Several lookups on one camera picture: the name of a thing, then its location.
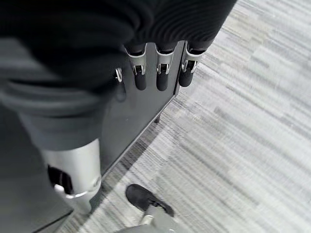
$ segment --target cabinet leg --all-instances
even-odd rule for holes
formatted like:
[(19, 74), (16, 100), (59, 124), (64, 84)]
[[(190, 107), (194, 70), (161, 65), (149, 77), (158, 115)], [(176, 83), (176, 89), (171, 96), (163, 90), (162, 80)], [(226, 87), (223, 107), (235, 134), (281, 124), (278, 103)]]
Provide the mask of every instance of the cabinet leg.
[(155, 119), (154, 123), (159, 123), (160, 122), (160, 118), (161, 118), (161, 114), (157, 116), (157, 118)]

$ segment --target dark fabric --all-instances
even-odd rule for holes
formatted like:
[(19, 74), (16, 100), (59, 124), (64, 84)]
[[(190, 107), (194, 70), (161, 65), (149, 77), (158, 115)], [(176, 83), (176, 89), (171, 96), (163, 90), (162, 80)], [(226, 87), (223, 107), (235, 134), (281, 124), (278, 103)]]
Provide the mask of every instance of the dark fabric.
[(33, 143), (69, 150), (99, 137), (116, 95), (122, 45), (212, 40), (236, 0), (10, 0), (0, 2), (0, 40), (30, 56), (0, 63), (2, 103), (17, 111)]

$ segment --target striped carpet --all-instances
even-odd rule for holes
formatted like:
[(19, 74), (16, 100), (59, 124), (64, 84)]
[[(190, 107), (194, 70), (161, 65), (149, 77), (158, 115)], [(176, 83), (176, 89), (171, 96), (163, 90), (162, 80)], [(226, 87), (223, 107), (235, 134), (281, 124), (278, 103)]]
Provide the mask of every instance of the striped carpet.
[(189, 232), (310, 233), (310, 12), (310, 0), (238, 1), (193, 84), (105, 179), (100, 207), (61, 233), (136, 225), (130, 183)]

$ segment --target metal bracket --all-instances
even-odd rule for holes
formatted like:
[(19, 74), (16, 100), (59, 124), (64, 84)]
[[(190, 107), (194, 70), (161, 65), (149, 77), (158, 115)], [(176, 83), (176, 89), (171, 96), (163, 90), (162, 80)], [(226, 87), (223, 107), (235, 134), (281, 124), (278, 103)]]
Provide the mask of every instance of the metal bracket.
[(130, 55), (126, 50), (127, 55), (130, 57), (130, 62), (132, 65), (134, 75), (137, 75), (138, 67), (140, 67), (142, 75), (146, 73), (146, 64), (147, 64), (146, 63), (146, 48), (147, 48), (147, 44), (145, 45), (144, 53), (138, 56)]
[(160, 53), (156, 47), (155, 47), (155, 50), (157, 53), (157, 66), (156, 66), (157, 73), (161, 74), (161, 65), (166, 65), (165, 74), (169, 74), (171, 63), (174, 57), (175, 48), (171, 53), (168, 53), (168, 54)]
[(183, 57), (181, 60), (181, 69), (183, 72), (186, 72), (189, 61), (194, 61), (193, 67), (191, 68), (191, 73), (193, 73), (195, 71), (198, 63), (200, 62), (202, 55), (205, 51), (203, 51), (200, 54), (192, 54), (188, 51), (187, 45), (188, 45), (188, 42), (186, 41), (185, 42), (185, 50), (184, 50)]
[(116, 76), (115, 78), (118, 80), (118, 82), (122, 82), (122, 69), (116, 68)]

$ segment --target robotic hand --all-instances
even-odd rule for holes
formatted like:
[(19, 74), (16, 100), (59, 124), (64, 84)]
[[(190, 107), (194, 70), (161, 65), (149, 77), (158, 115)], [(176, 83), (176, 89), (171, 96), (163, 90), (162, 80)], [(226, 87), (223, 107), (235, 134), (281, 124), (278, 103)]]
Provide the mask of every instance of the robotic hand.
[(155, 43), (156, 86), (168, 86), (178, 41), (187, 41), (179, 84), (190, 85), (202, 54), (236, 0), (16, 0), (0, 3), (0, 36), (32, 61), (2, 66), (0, 100), (16, 111), (39, 148), (55, 191), (90, 213), (101, 186), (101, 121), (126, 79), (146, 88), (146, 43)]

